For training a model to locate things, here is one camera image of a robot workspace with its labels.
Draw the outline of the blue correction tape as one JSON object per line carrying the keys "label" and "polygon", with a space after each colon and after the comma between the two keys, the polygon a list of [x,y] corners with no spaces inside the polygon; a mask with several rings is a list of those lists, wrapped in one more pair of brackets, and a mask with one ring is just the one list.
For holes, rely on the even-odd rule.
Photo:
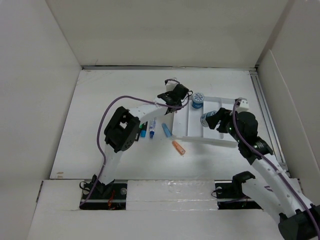
{"label": "blue correction tape", "polygon": [[170,129],[168,128],[167,124],[166,123],[162,123],[161,126],[162,126],[162,129],[163,129],[163,132],[164,132],[165,136],[167,138],[171,138],[172,137],[172,133],[171,133]]}

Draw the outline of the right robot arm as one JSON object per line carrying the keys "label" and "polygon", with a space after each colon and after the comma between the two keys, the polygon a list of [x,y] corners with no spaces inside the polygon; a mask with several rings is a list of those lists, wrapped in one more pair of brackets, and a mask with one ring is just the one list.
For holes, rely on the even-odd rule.
{"label": "right robot arm", "polygon": [[230,203],[244,198],[254,200],[272,216],[285,240],[310,240],[320,236],[320,207],[296,187],[276,160],[273,150],[258,136],[256,117],[246,111],[220,108],[201,116],[203,127],[230,134],[240,154],[263,177],[260,184],[249,171],[238,173],[232,181],[214,190],[216,198],[230,198]]}

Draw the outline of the white blue glue pen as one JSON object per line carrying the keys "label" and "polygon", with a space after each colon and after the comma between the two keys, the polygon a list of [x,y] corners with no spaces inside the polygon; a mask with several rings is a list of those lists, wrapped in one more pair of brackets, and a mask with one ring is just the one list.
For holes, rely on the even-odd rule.
{"label": "white blue glue pen", "polygon": [[157,118],[153,118],[149,121],[149,138],[153,139],[155,135],[155,130],[156,130],[156,124],[157,124]]}

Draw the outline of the white plastic organizer tray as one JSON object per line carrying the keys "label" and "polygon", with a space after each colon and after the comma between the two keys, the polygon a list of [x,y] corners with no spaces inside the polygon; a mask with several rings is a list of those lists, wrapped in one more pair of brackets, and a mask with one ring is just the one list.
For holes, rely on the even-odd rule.
{"label": "white plastic organizer tray", "polygon": [[220,108],[231,111],[234,103],[233,98],[205,96],[202,107],[195,108],[190,100],[187,106],[174,114],[172,136],[186,142],[235,148],[238,142],[227,130],[220,128],[223,117],[206,119],[206,114],[212,116]]}

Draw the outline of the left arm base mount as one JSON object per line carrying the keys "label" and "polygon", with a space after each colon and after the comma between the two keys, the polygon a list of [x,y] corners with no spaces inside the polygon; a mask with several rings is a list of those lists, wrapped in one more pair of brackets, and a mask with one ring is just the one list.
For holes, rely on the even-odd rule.
{"label": "left arm base mount", "polygon": [[79,208],[81,210],[125,210],[128,182],[126,180],[114,180],[105,185],[98,181],[91,193],[96,180],[97,176],[94,175],[90,182],[81,181],[79,183],[82,191]]}

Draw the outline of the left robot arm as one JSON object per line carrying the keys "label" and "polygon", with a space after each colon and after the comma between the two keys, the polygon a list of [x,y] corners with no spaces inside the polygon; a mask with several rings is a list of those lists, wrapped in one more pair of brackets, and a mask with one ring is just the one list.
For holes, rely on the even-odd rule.
{"label": "left robot arm", "polygon": [[[90,191],[94,191],[100,198],[107,198],[111,194],[116,169],[122,154],[133,145],[140,125],[183,109],[189,104],[190,92],[183,84],[176,82],[171,90],[157,95],[154,100],[129,95],[122,95],[113,100],[103,113],[97,130],[96,144],[102,154],[103,162],[97,176],[92,178],[93,184]],[[104,120],[111,107],[122,99],[130,99],[143,104],[133,108],[120,106],[115,110],[103,131],[105,148],[102,149],[100,134]]]}

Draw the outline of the blue putty jar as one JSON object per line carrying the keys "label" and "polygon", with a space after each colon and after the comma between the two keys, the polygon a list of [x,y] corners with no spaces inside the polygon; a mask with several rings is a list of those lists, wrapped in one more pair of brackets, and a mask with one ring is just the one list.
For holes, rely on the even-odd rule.
{"label": "blue putty jar", "polygon": [[211,116],[214,116],[216,113],[217,113],[216,110],[213,110],[213,111],[209,111],[209,112],[207,112],[207,113],[204,113],[204,114],[200,117],[200,123],[201,123],[201,125],[202,125],[204,128],[208,128],[208,127],[209,127],[209,124],[208,124],[207,118],[209,118],[209,117],[211,117]]}
{"label": "blue putty jar", "polygon": [[195,92],[192,95],[192,107],[200,109],[204,105],[205,95],[202,92]]}

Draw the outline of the orange correction tape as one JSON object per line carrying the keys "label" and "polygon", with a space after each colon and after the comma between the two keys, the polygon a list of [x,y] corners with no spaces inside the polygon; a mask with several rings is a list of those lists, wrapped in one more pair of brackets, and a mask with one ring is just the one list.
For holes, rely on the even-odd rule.
{"label": "orange correction tape", "polygon": [[181,156],[186,153],[186,150],[176,140],[172,141],[172,145]]}

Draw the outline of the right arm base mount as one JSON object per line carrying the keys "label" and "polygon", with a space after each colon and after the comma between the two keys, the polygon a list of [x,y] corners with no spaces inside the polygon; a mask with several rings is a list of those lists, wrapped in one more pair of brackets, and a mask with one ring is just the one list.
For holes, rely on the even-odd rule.
{"label": "right arm base mount", "polygon": [[262,208],[242,190],[242,184],[256,177],[249,171],[238,173],[232,180],[215,181],[211,196],[217,200],[218,210],[261,210]]}

